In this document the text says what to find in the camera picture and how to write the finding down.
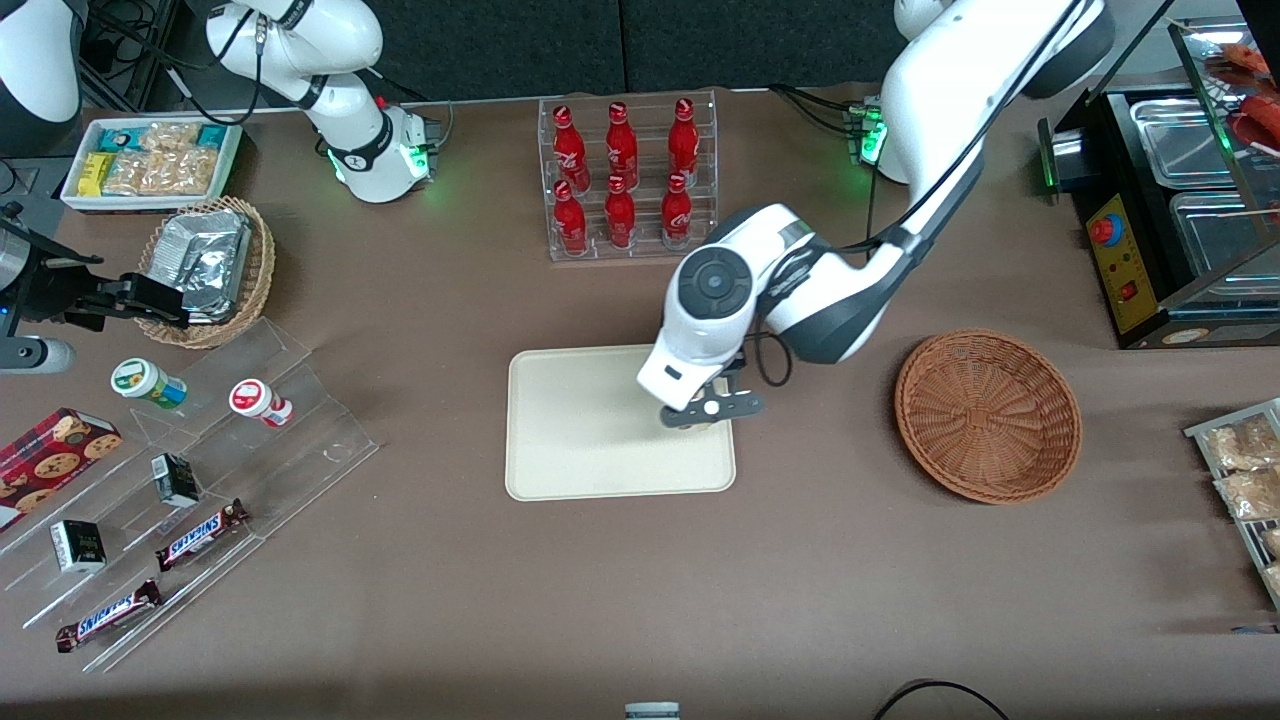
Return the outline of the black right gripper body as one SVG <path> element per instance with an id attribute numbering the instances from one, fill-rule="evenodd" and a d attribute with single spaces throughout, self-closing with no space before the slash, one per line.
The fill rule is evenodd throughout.
<path id="1" fill-rule="evenodd" d="M 22 205 L 3 206 L 1 286 L 5 332 L 18 322 L 61 323 L 61 311 L 77 299 L 97 292 L 101 282 L 88 266 L 102 263 L 32 231 Z"/>

